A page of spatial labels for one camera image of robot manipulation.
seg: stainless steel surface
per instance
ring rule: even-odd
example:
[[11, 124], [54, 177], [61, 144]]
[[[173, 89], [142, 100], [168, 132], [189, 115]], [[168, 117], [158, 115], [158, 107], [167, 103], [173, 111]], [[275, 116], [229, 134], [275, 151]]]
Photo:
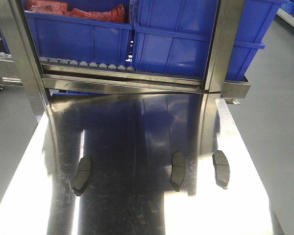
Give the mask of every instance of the stainless steel surface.
[[39, 120], [48, 103], [48, 92], [41, 82], [42, 68], [20, 0], [0, 0], [0, 27], [30, 105]]
[[2, 77], [1, 82], [3, 85], [23, 86], [23, 83], [19, 78]]
[[203, 85], [204, 90], [209, 92], [222, 91], [245, 0], [219, 2], [219, 13]]
[[224, 98], [227, 104], [240, 105], [241, 103], [236, 98]]
[[222, 88], [223, 97], [245, 98], [250, 88], [249, 82], [226, 80]]
[[285, 12], [281, 8], [278, 10], [277, 15], [294, 27], [294, 17], [292, 15]]
[[138, 93], [201, 93], [200, 86], [170, 84], [151, 81], [115, 81], [86, 77], [73, 77], [43, 74], [42, 82], [46, 88], [63, 89], [105, 94]]
[[[211, 111], [199, 122], [202, 104]], [[204, 137], [213, 151], [200, 154], [211, 119], [214, 134]], [[227, 190], [216, 185], [215, 150], [229, 162]], [[177, 151], [186, 160], [181, 192], [170, 185]], [[77, 199], [70, 181], [88, 154], [94, 172]], [[218, 94], [52, 97], [0, 204], [0, 235], [33, 233], [283, 234]]]
[[19, 78], [13, 60], [0, 57], [0, 77]]
[[138, 72], [138, 71], [129, 71], [129, 70], [109, 70], [102, 68], [94, 67], [81, 67], [74, 65], [57, 65], [53, 63], [42, 63], [44, 73], [53, 73], [53, 74], [62, 74], [62, 75], [71, 75], [76, 76], [79, 74], [90, 75], [92, 78], [103, 78], [106, 79], [116, 79], [124, 78], [126, 81], [131, 80], [146, 80], [146, 81], [155, 81], [155, 82], [164, 82], [164, 83], [175, 83], [175, 84], [184, 84], [184, 85], [201, 85], [201, 81], [198, 78], [179, 76], [179, 75], [170, 75], [162, 73], [151, 73], [151, 72]]

